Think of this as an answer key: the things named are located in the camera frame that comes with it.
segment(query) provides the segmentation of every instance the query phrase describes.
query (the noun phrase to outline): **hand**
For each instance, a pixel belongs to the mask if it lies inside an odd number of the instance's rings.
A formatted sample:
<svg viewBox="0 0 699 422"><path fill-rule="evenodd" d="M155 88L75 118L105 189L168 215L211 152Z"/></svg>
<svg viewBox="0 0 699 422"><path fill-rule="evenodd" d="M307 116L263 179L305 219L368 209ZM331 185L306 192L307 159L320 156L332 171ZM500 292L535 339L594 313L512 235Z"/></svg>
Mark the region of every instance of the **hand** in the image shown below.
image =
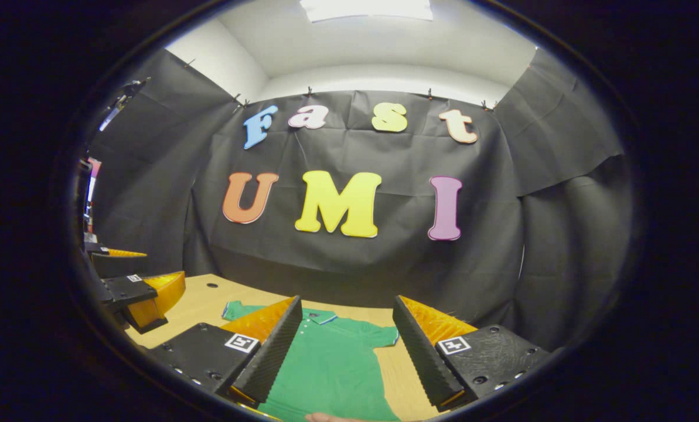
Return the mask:
<svg viewBox="0 0 699 422"><path fill-rule="evenodd" d="M315 412L305 415L307 422L368 422L360 419L347 419L346 417L331 416L330 414Z"/></svg>

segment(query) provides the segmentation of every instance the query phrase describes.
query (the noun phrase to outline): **blue letter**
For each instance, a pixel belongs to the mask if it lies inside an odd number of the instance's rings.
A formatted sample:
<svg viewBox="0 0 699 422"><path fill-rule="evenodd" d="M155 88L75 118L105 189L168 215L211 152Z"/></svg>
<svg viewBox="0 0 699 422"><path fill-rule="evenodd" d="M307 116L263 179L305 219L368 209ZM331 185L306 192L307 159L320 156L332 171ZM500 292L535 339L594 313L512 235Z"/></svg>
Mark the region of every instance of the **blue letter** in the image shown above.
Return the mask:
<svg viewBox="0 0 699 422"><path fill-rule="evenodd" d="M270 115L276 113L277 110L279 110L277 106L271 106L253 117L248 118L248 120L245 120L243 126L245 126L248 130L248 140L245 142L245 149L248 149L258 142L266 139L266 133L261 131L261 128L271 128Z"/></svg>

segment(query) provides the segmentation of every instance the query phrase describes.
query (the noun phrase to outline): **wooden table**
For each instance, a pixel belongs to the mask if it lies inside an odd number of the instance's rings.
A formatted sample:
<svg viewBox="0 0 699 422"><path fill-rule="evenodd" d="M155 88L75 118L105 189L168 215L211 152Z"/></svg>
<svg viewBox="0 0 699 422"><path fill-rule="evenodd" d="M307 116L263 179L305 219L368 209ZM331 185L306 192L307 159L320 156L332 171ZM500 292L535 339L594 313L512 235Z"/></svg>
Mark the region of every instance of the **wooden table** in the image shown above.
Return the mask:
<svg viewBox="0 0 699 422"><path fill-rule="evenodd" d="M198 275L186 279L185 294L165 315L169 321L167 324L146 334L139 334L133 328L127 329L126 333L138 344L151 348L199 322L215 326L225 324L227 321L221 318L221 312L227 302L240 300L244 305L271 305L286 298L216 275ZM303 300L303 307L333 311L339 318L368 321L378 326L394 325L390 308L343 307L309 300ZM402 339L398 339L395 346L374 350L381 366L386 400L399 419L422 420L440 414L435 406L430 406Z"/></svg>

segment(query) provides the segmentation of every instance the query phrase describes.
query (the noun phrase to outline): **ceiling light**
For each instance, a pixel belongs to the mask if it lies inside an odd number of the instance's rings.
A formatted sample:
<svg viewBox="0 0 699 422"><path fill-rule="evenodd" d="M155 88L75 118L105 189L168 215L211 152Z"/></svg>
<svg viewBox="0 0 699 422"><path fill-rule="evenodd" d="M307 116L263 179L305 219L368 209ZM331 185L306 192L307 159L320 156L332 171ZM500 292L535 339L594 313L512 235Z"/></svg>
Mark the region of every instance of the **ceiling light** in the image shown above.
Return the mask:
<svg viewBox="0 0 699 422"><path fill-rule="evenodd" d="M301 0L310 22L347 16L399 16L432 21L429 0Z"/></svg>

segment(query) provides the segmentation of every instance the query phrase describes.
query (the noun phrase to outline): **purple letter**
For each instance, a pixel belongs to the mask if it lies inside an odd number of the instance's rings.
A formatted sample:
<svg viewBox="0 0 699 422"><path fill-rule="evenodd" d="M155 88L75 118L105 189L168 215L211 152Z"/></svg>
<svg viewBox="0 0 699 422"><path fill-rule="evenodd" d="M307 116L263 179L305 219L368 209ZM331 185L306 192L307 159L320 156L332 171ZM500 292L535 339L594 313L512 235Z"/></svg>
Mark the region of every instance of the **purple letter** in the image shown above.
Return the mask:
<svg viewBox="0 0 699 422"><path fill-rule="evenodd" d="M447 176L430 179L435 188L435 224L427 231L432 240L456 240L461 230L456 226L456 197L461 189L461 180Z"/></svg>

